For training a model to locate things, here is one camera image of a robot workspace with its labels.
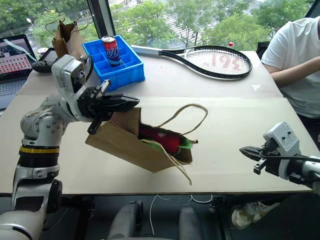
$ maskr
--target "table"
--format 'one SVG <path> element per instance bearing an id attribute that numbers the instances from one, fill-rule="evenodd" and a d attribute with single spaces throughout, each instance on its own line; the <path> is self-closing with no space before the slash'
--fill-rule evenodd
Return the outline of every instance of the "table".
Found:
<path id="1" fill-rule="evenodd" d="M 271 75 L 256 52 L 244 51 L 252 62 L 251 73 L 240 80 L 217 80 L 200 75 L 171 58 L 141 56 L 145 81 L 118 88 L 114 93 L 137 97 L 282 97 Z M 95 73 L 88 86 L 99 85 Z M 32 71 L 18 95 L 55 95 L 56 84 L 51 74 Z"/>
<path id="2" fill-rule="evenodd" d="M 11 193 L 14 170 L 23 134 L 23 114 L 40 105 L 45 95 L 18 95 L 0 117 L 0 193 Z M 187 135 L 198 139 L 192 149 L 193 163 L 185 168 L 192 186 L 175 168 L 157 173 L 86 145 L 89 123 L 71 123 L 62 138 L 59 157 L 64 194 L 154 194 L 154 193 L 278 193 L 306 191 L 307 187 L 285 181 L 263 171 L 253 173 L 255 162 L 239 148 L 260 146 L 263 133 L 286 121 L 300 139 L 306 156 L 320 153 L 286 98 L 269 97 L 141 97 L 142 121 L 157 125 L 179 107 L 197 103 L 207 107 L 207 119 Z M 187 108 L 166 128 L 186 132 L 202 118 L 202 111 Z"/>

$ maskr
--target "tennis racket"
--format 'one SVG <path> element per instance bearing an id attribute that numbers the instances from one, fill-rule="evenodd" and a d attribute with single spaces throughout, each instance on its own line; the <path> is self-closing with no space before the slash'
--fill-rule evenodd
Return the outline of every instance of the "tennis racket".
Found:
<path id="1" fill-rule="evenodd" d="M 176 59 L 195 71 L 215 78 L 239 79 L 252 70 L 249 58 L 232 48 L 206 45 L 180 50 L 131 45 L 137 54 L 166 56 Z"/>

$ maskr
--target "blue plastic tray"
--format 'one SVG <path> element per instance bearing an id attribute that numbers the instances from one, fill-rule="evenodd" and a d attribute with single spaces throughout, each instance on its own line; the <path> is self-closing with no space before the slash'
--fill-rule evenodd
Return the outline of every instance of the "blue plastic tray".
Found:
<path id="1" fill-rule="evenodd" d="M 115 36 L 118 44 L 122 64 L 111 67 L 108 62 L 102 40 L 89 41 L 82 44 L 86 54 L 93 57 L 94 70 L 99 76 L 100 81 L 106 79 L 111 81 L 109 91 L 128 85 L 134 82 L 145 80 L 144 63 L 132 48 L 119 36 Z"/>

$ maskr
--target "soda can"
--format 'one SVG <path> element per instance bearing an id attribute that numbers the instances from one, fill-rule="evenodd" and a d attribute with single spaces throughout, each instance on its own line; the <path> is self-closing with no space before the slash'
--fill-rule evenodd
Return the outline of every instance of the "soda can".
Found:
<path id="1" fill-rule="evenodd" d="M 116 38 L 114 36 L 104 36 L 101 38 L 106 55 L 111 67 L 118 66 L 122 63 Z"/>

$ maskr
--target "shoe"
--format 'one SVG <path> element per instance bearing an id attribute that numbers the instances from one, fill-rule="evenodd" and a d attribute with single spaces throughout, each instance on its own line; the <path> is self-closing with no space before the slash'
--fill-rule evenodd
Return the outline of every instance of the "shoe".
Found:
<path id="1" fill-rule="evenodd" d="M 251 223 L 260 221 L 268 212 L 277 207 L 280 203 L 275 203 L 270 206 L 264 205 L 259 201 L 247 203 L 235 209 L 231 215 L 231 221 L 236 229 L 242 230 L 248 227 Z"/>

